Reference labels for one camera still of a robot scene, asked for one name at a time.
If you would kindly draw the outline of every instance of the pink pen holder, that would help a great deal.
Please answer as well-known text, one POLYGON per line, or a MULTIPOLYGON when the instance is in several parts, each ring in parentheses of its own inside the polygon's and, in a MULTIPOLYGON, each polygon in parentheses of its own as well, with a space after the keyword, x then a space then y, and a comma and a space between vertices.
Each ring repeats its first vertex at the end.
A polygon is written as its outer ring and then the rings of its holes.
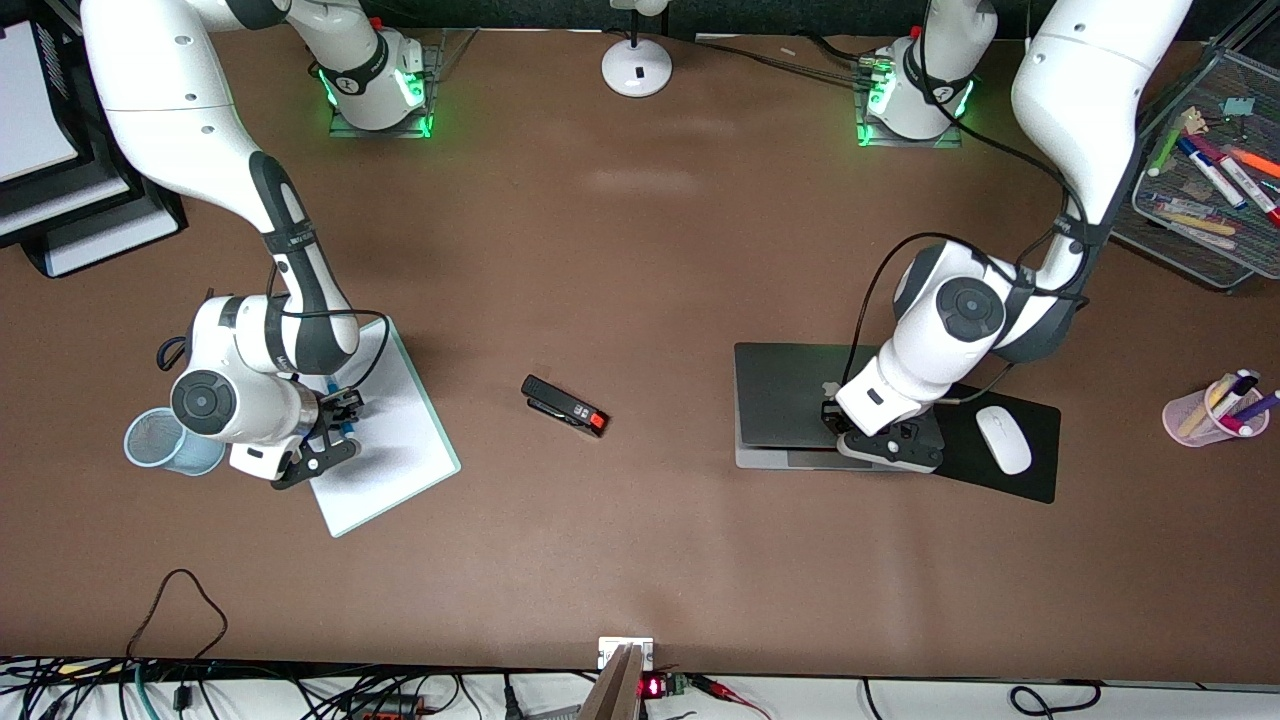
MULTIPOLYGON (((1244 427, 1249 428, 1247 432, 1231 430, 1224 425, 1220 419, 1213 418, 1213 413, 1208 406, 1208 396, 1212 391, 1213 388, 1208 387, 1165 405, 1165 432, 1169 433, 1169 437, 1187 447, 1203 447, 1215 442, 1222 442, 1224 439, 1258 437, 1262 434, 1262 430, 1267 429, 1267 423, 1271 420, 1270 410, 1244 423, 1244 427), (1187 424, 1192 415, 1196 415, 1198 419, 1192 423, 1190 432, 1181 434, 1179 429, 1187 424)), ((1251 389, 1248 395, 1236 401, 1234 407, 1228 410, 1228 414, 1248 407, 1260 400, 1262 400, 1262 393, 1257 389, 1251 389)))

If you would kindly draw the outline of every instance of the red wire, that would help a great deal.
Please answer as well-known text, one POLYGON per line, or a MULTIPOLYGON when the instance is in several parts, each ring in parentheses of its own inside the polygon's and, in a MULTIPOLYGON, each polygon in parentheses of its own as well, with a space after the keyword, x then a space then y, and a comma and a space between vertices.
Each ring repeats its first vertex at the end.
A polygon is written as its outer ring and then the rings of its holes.
POLYGON ((773 720, 773 716, 771 716, 768 712, 765 712, 763 707, 760 707, 759 705, 755 705, 753 702, 748 702, 748 701, 742 700, 741 697, 739 697, 737 693, 733 693, 733 697, 730 700, 730 702, 733 702, 733 703, 737 703, 737 705, 741 705, 741 706, 745 706, 745 707, 750 707, 751 710, 754 710, 754 711, 759 712, 760 715, 763 715, 764 720, 773 720))

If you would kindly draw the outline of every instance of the white computer mouse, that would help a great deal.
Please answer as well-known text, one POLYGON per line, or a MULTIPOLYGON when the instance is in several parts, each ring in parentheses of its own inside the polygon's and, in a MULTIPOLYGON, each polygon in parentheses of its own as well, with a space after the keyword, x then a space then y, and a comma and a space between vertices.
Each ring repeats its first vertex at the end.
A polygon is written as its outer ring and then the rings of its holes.
POLYGON ((992 405, 979 410, 977 419, 982 439, 987 441, 991 456, 1006 475, 1016 475, 1032 466, 1032 448, 1009 410, 992 405))

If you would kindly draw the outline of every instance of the white paper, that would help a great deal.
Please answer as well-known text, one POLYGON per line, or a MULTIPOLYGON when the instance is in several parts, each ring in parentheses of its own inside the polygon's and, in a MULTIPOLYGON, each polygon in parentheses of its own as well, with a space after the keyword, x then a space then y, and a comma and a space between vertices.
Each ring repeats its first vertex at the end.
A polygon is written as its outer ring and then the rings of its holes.
MULTIPOLYGON (((381 360, 360 386, 365 406, 353 425, 360 455, 311 480, 329 534, 335 538, 462 469, 394 323, 390 332, 381 360)), ((361 329, 356 356, 335 378, 339 386, 360 378, 381 336, 381 320, 361 329)), ((305 377, 302 382, 329 392, 323 378, 305 377)))
POLYGON ((9 26, 0 38, 0 182, 76 158, 49 106, 45 70, 29 22, 9 26))

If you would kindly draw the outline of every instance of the brown tabletop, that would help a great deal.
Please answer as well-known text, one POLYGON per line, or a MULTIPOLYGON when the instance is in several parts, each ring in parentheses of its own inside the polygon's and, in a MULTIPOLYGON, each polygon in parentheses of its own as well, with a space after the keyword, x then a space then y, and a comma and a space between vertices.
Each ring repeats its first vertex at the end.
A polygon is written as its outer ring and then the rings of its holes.
MULTIPOLYGON (((218 38, 244 124, 348 297, 396 319, 463 464, 342 539, 305 487, 120 450, 166 401, 152 354, 205 288, 261 292, 252 227, 188 200, 187 232, 59 281, 0 252, 0 652, 119 655, 187 566, 230 616, 220 657, 585 667, 596 637, 644 634, 660 664, 707 671, 1280 683, 1280 437, 1187 450, 1160 425, 1224 370, 1280 380, 1274 287, 1226 297, 1110 247, 1068 342, 1001 384, 1062 410, 1053 505, 739 470, 735 342, 844 342, 899 238, 1012 258, 1059 193, 972 142, 858 147, 847 90, 687 44, 666 42, 666 90, 620 97, 599 76, 613 41, 484 32, 436 137, 339 141, 288 28, 218 38), (611 432, 529 410, 527 373, 611 432)), ((838 69, 795 38, 737 42, 838 69)), ((979 68, 972 122, 1028 147, 1019 55, 979 68)), ((869 341, 892 329, 892 284, 869 341)), ((179 583, 140 652, 191 655, 215 630, 179 583)))

